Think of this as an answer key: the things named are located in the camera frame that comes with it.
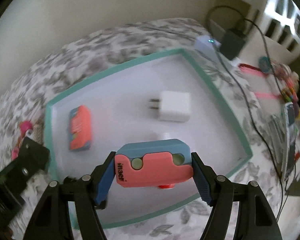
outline metal screw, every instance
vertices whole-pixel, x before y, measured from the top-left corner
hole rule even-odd
[[[258,182],[256,182],[255,180],[250,181],[250,185],[253,187],[258,187]]]
[[[225,176],[223,176],[223,175],[218,175],[217,176],[217,181],[224,182],[225,180],[226,180]]]
[[[26,168],[22,168],[21,171],[22,171],[23,175],[28,176],[29,173]]]
[[[83,175],[81,178],[83,181],[89,181],[91,179],[90,175]]]
[[[50,187],[55,187],[56,185],[58,185],[58,182],[56,180],[53,180],[49,183]]]

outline white wall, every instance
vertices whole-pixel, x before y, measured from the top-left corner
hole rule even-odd
[[[203,23],[212,0],[13,0],[0,19],[0,95],[40,58],[94,31],[170,17]]]

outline black cable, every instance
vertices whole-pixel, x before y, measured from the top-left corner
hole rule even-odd
[[[266,51],[266,55],[267,55],[267,58],[268,58],[268,61],[269,61],[269,65],[270,65],[271,70],[272,70],[272,73],[273,73],[273,75],[274,75],[275,83],[277,84],[277,87],[278,87],[278,89],[279,89],[279,92],[280,92],[282,98],[284,98],[284,95],[283,95],[283,93],[282,93],[282,91],[281,91],[281,89],[280,89],[280,86],[279,86],[279,84],[278,84],[278,78],[277,78],[277,76],[274,74],[274,68],[273,68],[273,66],[272,66],[272,64],[271,64],[271,59],[270,59],[270,55],[269,55],[268,46],[267,46],[267,43],[266,43],[266,38],[265,38],[265,36],[263,35],[263,33],[262,33],[262,31],[260,30],[259,26],[256,25],[252,20],[249,20],[249,19],[246,19],[246,18],[245,18],[244,21],[247,21],[247,22],[252,23],[252,25],[255,26],[255,27],[258,29],[258,31],[261,33],[263,45],[264,45],[264,47],[265,47],[265,51]]]
[[[292,180],[292,181],[294,181],[294,180],[296,179],[296,174],[297,174],[297,166],[296,166],[296,162],[295,162],[295,163],[294,163],[294,175],[293,175],[293,180]],[[283,203],[283,205],[282,205],[281,210],[280,210],[279,213],[278,213],[278,221],[279,221],[281,212],[282,212],[282,210],[283,210],[283,208],[284,208],[284,205],[286,204],[287,199],[288,199],[288,196],[289,196],[289,194],[290,194],[290,191],[287,190],[287,185],[288,185],[288,181],[287,181],[287,183],[286,183],[286,186],[284,187],[284,190],[285,190],[285,192],[287,193],[287,197],[286,197],[286,200],[284,201],[284,203]]]
[[[211,15],[211,13],[212,13],[213,11],[215,11],[216,9],[218,9],[218,8],[229,8],[229,9],[231,9],[231,10],[234,10],[234,11],[238,12],[240,15],[243,16],[243,14],[240,13],[237,9],[232,8],[232,7],[230,7],[230,6],[226,6],[226,5],[224,5],[224,6],[223,6],[223,5],[221,5],[221,6],[216,6],[216,7],[212,8],[212,9],[210,9],[210,11],[209,11],[208,14],[207,14],[207,18],[206,18],[206,26],[207,26],[207,30],[208,30],[208,32],[210,33],[212,39],[214,39],[214,38],[213,38],[213,34],[212,34],[212,31],[211,31],[211,28],[210,28],[210,21],[209,21],[209,20],[210,20],[210,15]],[[245,19],[244,16],[243,16],[243,20],[247,20],[247,21],[251,22],[254,26],[257,26],[257,25],[256,25],[254,22],[252,22],[251,20]],[[263,37],[263,39],[264,39],[264,36],[263,36],[262,31],[260,30],[259,27],[257,27],[257,28],[258,28],[258,30],[260,31],[260,33],[261,33],[261,35],[262,35],[262,37]],[[281,208],[282,208],[282,204],[283,204],[283,185],[282,185],[282,181],[281,181],[281,176],[280,176],[280,174],[279,174],[279,171],[278,171],[277,166],[276,166],[275,161],[274,161],[273,153],[272,153],[272,151],[271,151],[271,149],[270,149],[270,147],[269,147],[267,141],[265,140],[265,138],[262,136],[262,134],[261,134],[261,133],[259,132],[259,130],[257,129],[257,126],[256,126],[256,124],[255,124],[255,122],[254,122],[254,119],[253,119],[253,116],[252,116],[252,112],[251,112],[250,107],[249,107],[248,98],[247,98],[246,94],[244,93],[244,90],[243,90],[242,86],[240,85],[240,83],[236,80],[236,78],[232,75],[232,73],[231,73],[231,72],[227,69],[227,67],[225,66],[225,64],[224,64],[224,62],[223,62],[223,60],[222,60],[222,58],[221,58],[221,56],[220,56],[219,50],[218,50],[218,48],[217,48],[217,46],[215,45],[214,42],[212,43],[212,45],[213,45],[213,48],[214,48],[214,50],[215,50],[215,52],[216,52],[216,55],[217,55],[217,57],[218,57],[218,59],[219,59],[221,65],[222,65],[223,68],[228,72],[228,74],[233,78],[233,80],[236,82],[236,84],[237,84],[238,87],[240,88],[240,90],[241,90],[241,92],[242,92],[242,94],[243,94],[245,103],[246,103],[246,105],[247,105],[248,111],[249,111],[249,115],[250,115],[250,119],[251,119],[251,122],[252,122],[253,129],[254,129],[254,130],[256,131],[256,133],[260,136],[261,140],[266,144],[266,147],[267,147],[267,149],[268,149],[268,151],[269,151],[269,153],[270,153],[271,161],[272,161],[272,164],[273,164],[273,166],[274,166],[275,173],[276,173],[277,176],[278,176],[279,183],[280,183],[280,186],[281,186],[281,203],[280,203],[280,207],[279,207],[279,211],[280,211]],[[265,50],[266,50],[266,53],[267,53],[267,56],[268,56],[269,52],[268,52],[268,48],[267,48],[267,44],[266,44],[266,42],[265,42],[265,39],[264,39],[264,46],[265,46]]]

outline bed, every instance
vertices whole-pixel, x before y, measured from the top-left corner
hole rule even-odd
[[[45,105],[58,93],[84,78],[131,59],[167,49],[192,49],[195,38],[207,31],[195,20],[173,18],[109,28],[92,33],[65,45],[31,66],[0,98],[0,170],[11,160],[11,151],[19,136],[18,123],[44,118]],[[204,61],[211,77],[233,109],[251,146],[254,156],[230,180],[248,183],[257,180],[276,215],[281,201],[281,190],[269,152],[254,132],[244,98],[231,77]],[[239,70],[234,75],[248,96],[256,124],[267,139],[267,123],[249,83]],[[15,238],[21,239],[32,212],[45,190],[49,176],[40,173],[28,183],[23,198],[26,205],[10,227]],[[207,223],[211,208],[201,199],[164,215],[120,228],[106,229],[109,240],[115,239],[199,239]],[[233,239],[238,203],[234,203],[226,239]],[[74,230],[75,239],[80,233]]]

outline orange box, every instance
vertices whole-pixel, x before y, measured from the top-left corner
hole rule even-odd
[[[70,111],[70,150],[87,150],[91,146],[91,116],[89,109],[81,105]]]

